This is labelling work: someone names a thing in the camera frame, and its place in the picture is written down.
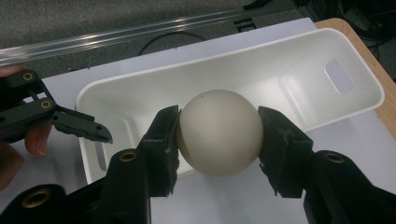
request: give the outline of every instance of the white table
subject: white table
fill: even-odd
[[[242,49],[317,29],[309,19],[290,21],[238,35],[225,36],[178,49],[169,49],[44,79],[59,105],[74,108],[78,93],[89,83],[106,77],[160,67]],[[369,111],[307,133],[314,150],[347,155],[374,185],[396,193],[396,142]],[[49,152],[33,157],[23,143],[14,144],[26,163],[7,189],[0,191],[0,210],[22,191],[40,184],[58,184],[73,192],[86,185],[78,139],[52,131]],[[152,223],[306,223],[303,199],[275,197],[258,162],[245,172],[224,178],[198,173],[177,181],[175,194],[151,200]]]

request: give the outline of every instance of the finger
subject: finger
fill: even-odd
[[[0,143],[0,189],[5,189],[15,174],[22,168],[23,156],[12,146]]]
[[[47,140],[51,128],[52,125],[50,123],[45,123],[34,127],[26,133],[25,146],[31,154],[42,156],[47,153]]]
[[[11,74],[26,70],[25,67],[14,66],[14,67],[2,67],[0,68],[0,77],[8,77]]]

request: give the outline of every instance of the brass screw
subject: brass screw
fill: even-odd
[[[50,107],[50,102],[48,102],[48,101],[41,102],[41,107],[43,107],[44,109],[47,109],[48,107]]]
[[[49,200],[52,191],[50,189],[39,189],[27,196],[22,201],[22,206],[25,208],[38,207]]]
[[[133,161],[137,155],[133,152],[125,152],[120,155],[120,161]]]
[[[23,79],[25,79],[26,81],[29,81],[33,78],[33,75],[31,73],[25,73],[23,74]]]
[[[326,159],[328,161],[332,161],[332,162],[335,162],[335,163],[344,163],[345,162],[344,158],[342,158],[342,157],[340,157],[338,155],[335,155],[333,153],[326,154]]]

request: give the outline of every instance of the white plastic container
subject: white plastic container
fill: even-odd
[[[209,90],[238,92],[256,107],[281,111],[304,131],[384,101],[384,91],[370,68],[349,40],[333,29],[96,81],[80,93],[76,108],[104,124],[114,144],[80,138],[88,182],[106,174],[97,152],[104,154],[108,165],[116,152],[137,146],[159,110],[170,105],[183,108]],[[180,155],[178,173],[191,169]]]

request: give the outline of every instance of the white sphere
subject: white sphere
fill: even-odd
[[[207,175],[245,170],[262,149],[262,120],[256,108],[232,91],[207,91],[187,103],[177,123],[184,159]]]

